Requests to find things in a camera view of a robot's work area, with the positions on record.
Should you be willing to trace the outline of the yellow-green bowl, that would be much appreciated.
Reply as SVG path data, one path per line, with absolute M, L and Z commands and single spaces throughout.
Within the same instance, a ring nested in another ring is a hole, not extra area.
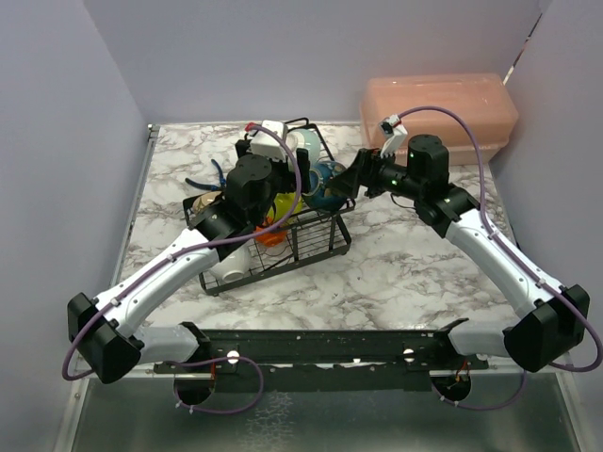
M 294 193 L 279 193 L 275 196 L 270 209 L 268 210 L 265 225 L 269 226 L 275 221 L 280 220 L 291 207 L 294 207 L 293 213 L 297 214 L 302 210 L 302 199 L 294 203 Z

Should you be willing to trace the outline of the beige floral bowl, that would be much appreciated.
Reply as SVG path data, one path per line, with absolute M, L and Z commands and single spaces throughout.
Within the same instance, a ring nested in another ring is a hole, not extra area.
M 211 204 L 219 195 L 220 191 L 211 191 L 204 193 L 203 195 L 197 197 L 191 206 L 191 211 L 197 215 L 201 211 L 205 209 L 209 204 Z

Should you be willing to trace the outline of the pale teal bowl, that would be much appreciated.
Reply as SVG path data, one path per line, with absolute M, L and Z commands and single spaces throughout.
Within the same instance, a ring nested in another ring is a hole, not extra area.
M 299 149 L 306 150 L 311 165 L 316 164 L 320 157 L 321 142 L 318 135 L 312 130 L 296 129 L 289 131 L 286 135 L 286 144 L 292 153 L 296 153 Z

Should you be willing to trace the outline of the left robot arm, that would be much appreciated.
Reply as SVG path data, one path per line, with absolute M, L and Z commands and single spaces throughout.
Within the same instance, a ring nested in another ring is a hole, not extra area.
M 298 200 L 309 186 L 306 149 L 291 150 L 283 138 L 249 141 L 228 173 L 222 194 L 152 261 L 125 281 L 93 298 L 83 293 L 67 304 L 68 355 L 79 353 L 89 365 L 83 376 L 105 384 L 127 375 L 140 363 L 177 361 L 190 372 L 207 363 L 201 333 L 189 325 L 143 334 L 143 321 L 193 277 L 218 265 L 248 241 L 278 229 L 290 212 L 264 223 L 280 193 Z

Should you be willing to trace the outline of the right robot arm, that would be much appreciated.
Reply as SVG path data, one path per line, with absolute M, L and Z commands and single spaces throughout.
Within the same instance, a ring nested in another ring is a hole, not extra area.
M 409 142 L 406 166 L 362 149 L 327 187 L 348 198 L 364 187 L 369 198 L 389 192 L 413 201 L 418 217 L 462 250 L 513 307 L 519 318 L 514 325 L 463 320 L 449 328 L 432 346 L 440 366 L 453 368 L 480 354 L 510 358 L 537 372 L 582 341 L 577 316 L 587 314 L 590 298 L 581 286 L 564 286 L 525 256 L 509 256 L 513 244 L 481 217 L 477 200 L 448 178 L 448 149 L 436 136 L 419 135 Z

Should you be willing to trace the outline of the orange bowl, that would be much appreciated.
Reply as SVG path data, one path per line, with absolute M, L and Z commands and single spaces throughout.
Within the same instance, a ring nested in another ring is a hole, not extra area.
M 255 238 L 255 241 L 261 243 L 267 248 L 272 248 L 283 243 L 287 236 L 287 230 L 278 230 L 269 233 L 263 233 L 265 231 L 264 228 L 256 227 L 254 231 L 256 233 L 262 232 L 262 234 L 258 235 Z

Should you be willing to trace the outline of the black rimmed bowl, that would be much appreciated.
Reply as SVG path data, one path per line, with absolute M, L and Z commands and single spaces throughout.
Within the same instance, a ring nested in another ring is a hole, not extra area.
M 324 160 L 317 162 L 309 172 L 310 191 L 303 195 L 305 204 L 312 209 L 335 212 L 346 202 L 346 198 L 333 192 L 327 184 L 346 167 L 339 162 Z

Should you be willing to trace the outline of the black wire dish rack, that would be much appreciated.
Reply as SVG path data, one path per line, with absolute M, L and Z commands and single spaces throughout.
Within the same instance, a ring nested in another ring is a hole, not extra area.
M 351 238 L 342 216 L 353 211 L 355 206 L 355 201 L 346 200 L 338 210 L 328 212 L 304 205 L 300 212 L 293 214 L 274 231 L 277 237 L 283 239 L 275 245 L 279 253 L 269 254 L 269 247 L 265 245 L 269 235 L 262 234 L 247 246 L 251 261 L 243 277 L 228 283 L 205 271 L 199 275 L 203 291 L 215 297 L 247 284 L 346 254 Z

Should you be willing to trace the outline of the white bowl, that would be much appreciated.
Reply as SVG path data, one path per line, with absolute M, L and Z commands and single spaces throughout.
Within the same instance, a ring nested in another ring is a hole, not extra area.
M 233 283 L 245 277 L 251 267 L 251 252 L 243 245 L 223 261 L 209 269 L 209 273 L 219 283 Z

